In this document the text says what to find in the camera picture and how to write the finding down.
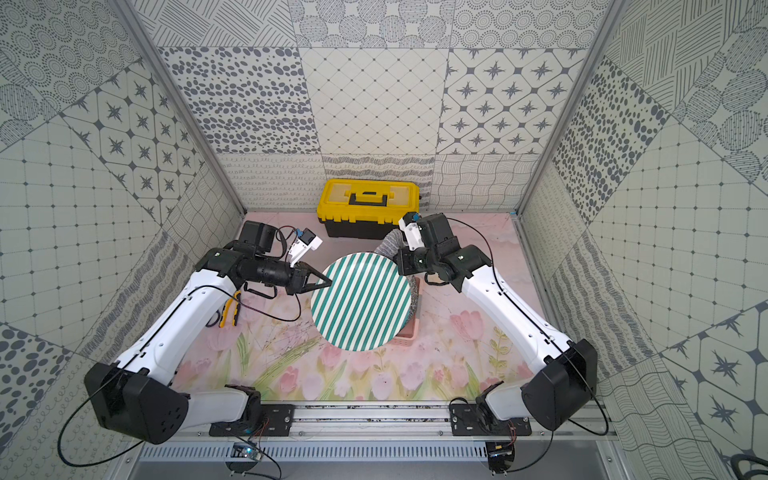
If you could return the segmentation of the speckled grey ceramic plate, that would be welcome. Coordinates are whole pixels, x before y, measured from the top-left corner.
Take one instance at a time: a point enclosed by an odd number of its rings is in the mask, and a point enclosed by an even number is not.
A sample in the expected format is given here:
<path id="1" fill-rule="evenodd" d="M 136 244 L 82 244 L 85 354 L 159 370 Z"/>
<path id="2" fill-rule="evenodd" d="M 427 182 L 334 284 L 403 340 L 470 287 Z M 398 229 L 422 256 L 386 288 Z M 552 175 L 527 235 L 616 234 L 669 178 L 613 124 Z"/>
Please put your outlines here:
<path id="1" fill-rule="evenodd" d="M 414 321 L 416 318 L 416 314 L 418 310 L 418 302 L 419 302 L 419 279 L 415 278 L 414 276 L 411 276 L 411 277 L 408 277 L 407 280 L 409 283 L 411 300 L 410 300 L 410 306 L 408 308 L 406 323 L 403 326 L 403 328 L 400 330 L 398 335 L 404 338 L 412 338 L 413 331 L 414 331 Z"/>

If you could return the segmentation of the grey fluffy cloth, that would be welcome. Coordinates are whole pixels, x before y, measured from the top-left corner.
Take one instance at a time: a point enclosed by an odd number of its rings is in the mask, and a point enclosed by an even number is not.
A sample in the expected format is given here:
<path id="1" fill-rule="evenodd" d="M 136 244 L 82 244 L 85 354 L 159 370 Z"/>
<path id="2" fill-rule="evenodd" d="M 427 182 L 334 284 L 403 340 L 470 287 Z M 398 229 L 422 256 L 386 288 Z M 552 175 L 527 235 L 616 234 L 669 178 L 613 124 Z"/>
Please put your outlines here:
<path id="1" fill-rule="evenodd" d="M 392 230 L 374 249 L 374 253 L 391 260 L 395 264 L 398 264 L 402 250 L 409 250 L 405 236 L 400 230 Z"/>

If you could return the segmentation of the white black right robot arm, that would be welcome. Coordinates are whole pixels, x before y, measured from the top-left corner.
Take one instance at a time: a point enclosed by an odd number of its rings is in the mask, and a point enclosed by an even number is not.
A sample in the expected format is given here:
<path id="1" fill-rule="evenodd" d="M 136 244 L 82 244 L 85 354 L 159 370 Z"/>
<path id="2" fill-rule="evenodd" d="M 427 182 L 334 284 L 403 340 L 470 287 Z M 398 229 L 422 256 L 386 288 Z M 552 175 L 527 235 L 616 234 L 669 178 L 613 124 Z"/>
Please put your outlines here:
<path id="1" fill-rule="evenodd" d="M 586 339 L 571 340 L 531 308 L 496 268 L 490 247 L 462 246 L 443 214 L 408 212 L 398 221 L 406 245 L 397 253 L 403 276 L 435 275 L 495 322 L 533 373 L 520 386 L 499 383 L 478 397 L 480 417 L 529 417 L 556 431 L 595 399 L 598 353 Z"/>

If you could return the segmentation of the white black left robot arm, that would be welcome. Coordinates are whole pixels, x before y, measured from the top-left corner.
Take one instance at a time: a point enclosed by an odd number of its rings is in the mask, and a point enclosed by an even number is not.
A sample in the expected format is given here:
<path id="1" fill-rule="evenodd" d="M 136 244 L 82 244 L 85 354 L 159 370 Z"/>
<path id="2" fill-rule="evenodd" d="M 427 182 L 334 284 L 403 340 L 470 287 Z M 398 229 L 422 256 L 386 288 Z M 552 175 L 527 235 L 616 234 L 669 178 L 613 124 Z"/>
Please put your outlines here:
<path id="1" fill-rule="evenodd" d="M 271 255 L 279 229 L 246 222 L 237 239 L 209 250 L 188 282 L 154 324 L 114 362 L 97 363 L 84 385 L 98 424 L 108 430 L 158 445 L 178 431 L 207 425 L 211 433 L 251 435 L 262 428 L 261 395 L 252 387 L 227 385 L 187 394 L 172 387 L 182 360 L 199 334 L 214 320 L 242 308 L 242 292 L 261 284 L 287 295 L 327 288 L 332 281 L 303 262 L 322 240 L 309 229 L 283 241 Z"/>

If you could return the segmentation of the green white striped plate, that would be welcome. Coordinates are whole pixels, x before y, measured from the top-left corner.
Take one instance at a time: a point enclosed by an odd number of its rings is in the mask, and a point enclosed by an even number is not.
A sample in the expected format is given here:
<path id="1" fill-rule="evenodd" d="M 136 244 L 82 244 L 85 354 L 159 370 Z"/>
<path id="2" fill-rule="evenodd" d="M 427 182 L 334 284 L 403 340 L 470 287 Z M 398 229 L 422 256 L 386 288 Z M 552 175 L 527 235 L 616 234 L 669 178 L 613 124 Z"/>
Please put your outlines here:
<path id="1" fill-rule="evenodd" d="M 371 252 L 335 260 L 323 274 L 330 285 L 311 299 L 311 316 L 333 346 L 370 351 L 390 342 L 410 318 L 414 294 L 396 264 Z"/>

